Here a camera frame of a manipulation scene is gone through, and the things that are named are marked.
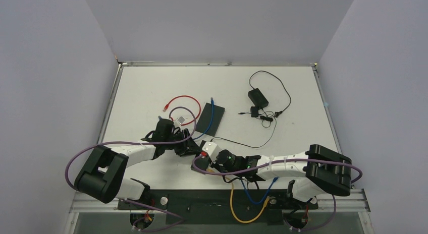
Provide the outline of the black power adapter with cord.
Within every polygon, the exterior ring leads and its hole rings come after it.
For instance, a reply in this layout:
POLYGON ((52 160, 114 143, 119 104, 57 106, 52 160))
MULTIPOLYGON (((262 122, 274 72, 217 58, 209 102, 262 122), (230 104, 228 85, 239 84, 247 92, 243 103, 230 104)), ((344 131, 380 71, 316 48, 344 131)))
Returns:
MULTIPOLYGON (((278 80, 278 81, 279 81, 279 83, 281 84, 282 89, 284 90, 284 92, 285 92, 286 96, 287 96, 287 97, 288 97, 288 99, 289 99, 289 100, 288 100, 288 104, 287 104, 283 109, 278 110, 278 111, 283 111, 283 113, 284 113, 284 112, 285 112, 285 111, 290 107, 291 102, 292 102, 292 97, 291 97, 290 93, 288 92, 287 88, 285 87, 285 85, 284 85, 283 81, 282 81, 279 77, 277 77, 276 75, 274 75, 274 74, 272 74, 272 73, 270 73, 270 72, 268 72, 268 71, 265 71, 265 70, 259 70, 259 71, 256 71, 256 72, 255 72, 255 73, 253 73, 253 74, 249 77, 249 79, 248 79, 248 84, 249 84, 249 86, 251 87, 251 90, 250 90, 250 91, 248 91, 247 96, 249 97, 250 101, 253 103, 253 106, 256 106, 256 107, 258 107, 258 108, 263 108, 263 109, 265 109, 265 108, 269 105, 269 101, 268 101, 268 100, 267 100, 267 98, 263 95, 263 93, 261 92, 261 90, 260 90, 259 88, 254 87, 254 86, 252 85, 252 83, 251 83, 252 78, 253 78, 255 75, 259 74, 259 73, 268 74, 268 75, 270 75, 270 76, 274 77, 276 80, 278 80)), ((274 135, 274 133, 275 133, 276 127, 277 127, 277 122, 278 122, 278 121, 277 121, 277 118, 276 118, 276 120, 275 120, 275 121, 273 121, 273 123, 274 123, 274 127, 273 127, 273 129, 272 129, 271 135, 269 136, 269 138, 268 138, 268 139, 267 139, 263 144, 261 144, 261 145, 259 145, 259 146, 250 146, 250 145, 248 145, 248 144, 240 143, 240 142, 233 141, 233 140, 226 139, 226 138, 222 138, 222 137, 213 137, 213 138, 211 139, 211 141, 213 142, 213 141, 215 141, 215 140, 222 140, 222 141, 226 141, 226 142, 229 142, 229 143, 237 144, 237 145, 244 146, 244 147, 248 147, 248 148, 252 148, 252 149, 259 149, 259 148, 261 148, 261 147, 265 146, 267 143, 269 143, 269 142, 271 141, 271 139, 272 139, 272 137, 273 137, 273 135, 274 135)))

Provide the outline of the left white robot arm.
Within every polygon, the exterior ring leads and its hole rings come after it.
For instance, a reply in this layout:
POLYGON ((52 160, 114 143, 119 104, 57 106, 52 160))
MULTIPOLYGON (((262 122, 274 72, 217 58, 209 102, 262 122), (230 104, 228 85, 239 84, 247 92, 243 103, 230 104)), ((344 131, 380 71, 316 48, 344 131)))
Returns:
POLYGON ((172 120, 159 119, 156 129, 134 145, 92 148, 73 186, 102 203, 115 198, 130 199, 137 208, 144 209, 150 204, 150 186, 136 179, 125 179, 125 170, 143 161, 155 160, 167 150, 173 150, 180 157, 201 152, 188 129, 181 129, 172 120))

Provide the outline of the black network switch small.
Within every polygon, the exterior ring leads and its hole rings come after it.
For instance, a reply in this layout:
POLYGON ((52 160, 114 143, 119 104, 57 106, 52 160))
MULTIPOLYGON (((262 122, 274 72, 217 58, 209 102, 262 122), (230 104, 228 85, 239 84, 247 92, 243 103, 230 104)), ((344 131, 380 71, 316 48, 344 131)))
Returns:
POLYGON ((196 155, 194 157, 195 159, 195 165, 196 167, 198 167, 199 169, 205 170, 207 171, 208 167, 211 165, 212 161, 210 159, 209 156, 207 157, 198 157, 198 155, 196 155))

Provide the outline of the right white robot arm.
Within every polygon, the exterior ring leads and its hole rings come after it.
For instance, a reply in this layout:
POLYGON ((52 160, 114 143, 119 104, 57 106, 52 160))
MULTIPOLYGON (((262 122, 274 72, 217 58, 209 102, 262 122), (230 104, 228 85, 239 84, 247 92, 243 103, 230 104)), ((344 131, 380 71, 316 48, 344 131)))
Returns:
POLYGON ((319 194, 349 196, 351 159, 321 145, 310 145, 307 151, 286 156, 237 156, 213 142, 202 147, 211 166, 220 173, 229 173, 249 182, 274 178, 291 178, 285 202, 298 207, 319 194))

